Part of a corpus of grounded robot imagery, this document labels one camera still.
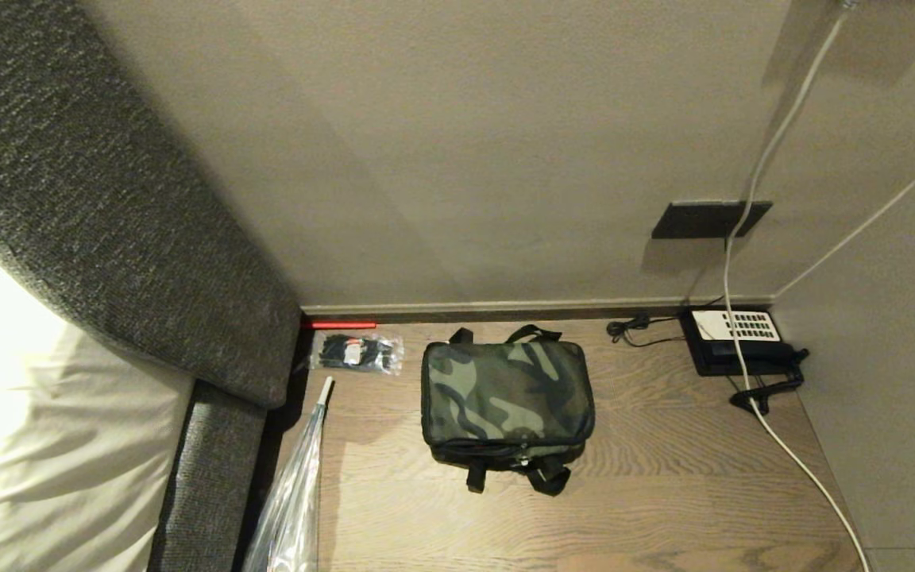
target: bag strap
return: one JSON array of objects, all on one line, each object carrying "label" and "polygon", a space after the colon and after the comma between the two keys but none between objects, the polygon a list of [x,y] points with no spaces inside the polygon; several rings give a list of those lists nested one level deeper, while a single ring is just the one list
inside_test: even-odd
[{"label": "bag strap", "polygon": [[465,485],[473,493],[482,493],[486,490],[486,462],[482,459],[473,459],[468,464],[468,478]]},{"label": "bag strap", "polygon": [[539,328],[534,323],[529,323],[527,326],[521,326],[515,333],[511,334],[511,337],[509,337],[508,340],[504,343],[515,343],[516,341],[522,339],[524,336],[530,336],[530,334],[535,334],[535,339],[531,340],[533,342],[537,342],[538,340],[549,340],[555,342],[558,341],[560,336],[563,335],[563,333],[550,332],[549,330]]},{"label": "bag strap", "polygon": [[550,497],[562,493],[570,479],[569,468],[563,466],[563,463],[553,455],[534,459],[527,465],[524,474],[527,475],[532,489]]},{"label": "bag strap", "polygon": [[461,328],[454,332],[454,336],[450,336],[451,344],[471,344],[473,342],[475,342],[475,333],[468,328]]}]

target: pillow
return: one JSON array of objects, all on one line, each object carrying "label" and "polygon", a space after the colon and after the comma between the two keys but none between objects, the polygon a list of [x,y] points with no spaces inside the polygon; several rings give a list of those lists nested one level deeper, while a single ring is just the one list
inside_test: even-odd
[{"label": "pillow", "polygon": [[192,392],[0,268],[0,570],[143,570]]}]

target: gray upholstered headboard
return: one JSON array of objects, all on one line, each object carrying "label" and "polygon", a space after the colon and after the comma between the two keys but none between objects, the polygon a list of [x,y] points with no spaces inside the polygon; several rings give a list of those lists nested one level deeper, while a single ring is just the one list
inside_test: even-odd
[{"label": "gray upholstered headboard", "polygon": [[0,1],[0,264],[99,337],[284,399],[293,294],[70,0]]}]

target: black wall plate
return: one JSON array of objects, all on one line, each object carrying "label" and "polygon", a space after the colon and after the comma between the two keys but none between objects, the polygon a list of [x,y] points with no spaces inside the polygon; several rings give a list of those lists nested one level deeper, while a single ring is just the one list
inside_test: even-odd
[{"label": "black wall plate", "polygon": [[[651,238],[726,238],[743,214],[744,203],[671,203],[651,231]],[[737,236],[744,236],[772,207],[755,200]]]}]

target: baseboard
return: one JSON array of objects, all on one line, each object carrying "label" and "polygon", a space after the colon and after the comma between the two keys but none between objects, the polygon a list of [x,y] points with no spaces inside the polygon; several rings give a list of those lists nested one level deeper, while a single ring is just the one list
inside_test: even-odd
[{"label": "baseboard", "polygon": [[[507,322],[523,319],[623,318],[638,311],[672,315],[686,305],[711,303],[714,296],[693,298],[613,298],[613,300],[528,300],[497,303],[421,303],[307,305],[310,319],[369,319],[378,323]],[[737,305],[765,309],[773,296],[733,296]]]}]

